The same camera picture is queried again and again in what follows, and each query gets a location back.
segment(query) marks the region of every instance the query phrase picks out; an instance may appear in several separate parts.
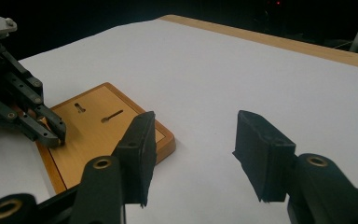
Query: table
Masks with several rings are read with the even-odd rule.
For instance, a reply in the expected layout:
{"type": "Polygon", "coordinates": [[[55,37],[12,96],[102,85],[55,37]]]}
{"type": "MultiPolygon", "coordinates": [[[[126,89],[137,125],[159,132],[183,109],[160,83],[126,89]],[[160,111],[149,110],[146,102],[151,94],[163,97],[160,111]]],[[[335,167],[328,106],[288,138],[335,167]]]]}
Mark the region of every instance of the table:
{"type": "MultiPolygon", "coordinates": [[[[231,152],[237,113],[258,113],[335,161],[358,188],[358,54],[169,15],[118,26],[21,61],[54,106],[110,82],[175,135],[146,209],[128,223],[289,223],[259,203],[231,152]]],[[[0,130],[0,198],[54,194],[34,143],[0,130]]]]}

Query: black plastic part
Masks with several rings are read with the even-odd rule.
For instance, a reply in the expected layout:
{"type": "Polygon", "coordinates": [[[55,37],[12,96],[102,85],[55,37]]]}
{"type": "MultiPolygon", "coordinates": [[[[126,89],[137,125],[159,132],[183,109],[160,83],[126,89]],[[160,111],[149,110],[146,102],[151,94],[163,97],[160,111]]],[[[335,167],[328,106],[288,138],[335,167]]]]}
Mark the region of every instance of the black plastic part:
{"type": "Polygon", "coordinates": [[[33,77],[0,43],[0,127],[24,133],[45,147],[64,143],[64,122],[43,104],[43,84],[33,77]],[[33,110],[44,122],[24,119],[33,110]]]}
{"type": "Polygon", "coordinates": [[[12,194],[0,199],[0,224],[34,224],[38,210],[34,196],[12,194]]]}
{"type": "Polygon", "coordinates": [[[314,154],[300,155],[296,180],[301,195],[290,195],[291,201],[296,204],[304,200],[315,223],[358,223],[358,189],[331,160],[314,154]]]}
{"type": "Polygon", "coordinates": [[[284,202],[285,171],[296,158],[295,149],[296,144],[263,117],[239,112],[233,154],[260,201],[284,202]]]}
{"type": "Polygon", "coordinates": [[[287,213],[291,224],[315,224],[310,208],[305,202],[294,203],[292,199],[289,199],[287,213]]]}
{"type": "Polygon", "coordinates": [[[47,119],[48,128],[50,128],[51,131],[57,135],[57,137],[61,140],[61,143],[64,143],[66,136],[66,125],[62,119],[45,105],[38,106],[34,109],[34,112],[38,117],[44,117],[47,119]]]}
{"type": "Polygon", "coordinates": [[[86,164],[70,224],[125,223],[120,162],[112,156],[86,164]]]}
{"type": "Polygon", "coordinates": [[[148,190],[157,159],[153,111],[133,119],[113,155],[121,162],[124,202],[147,205],[148,190]]]}
{"type": "Polygon", "coordinates": [[[69,222],[72,214],[78,185],[40,203],[39,220],[41,224],[64,224],[69,222]]]}

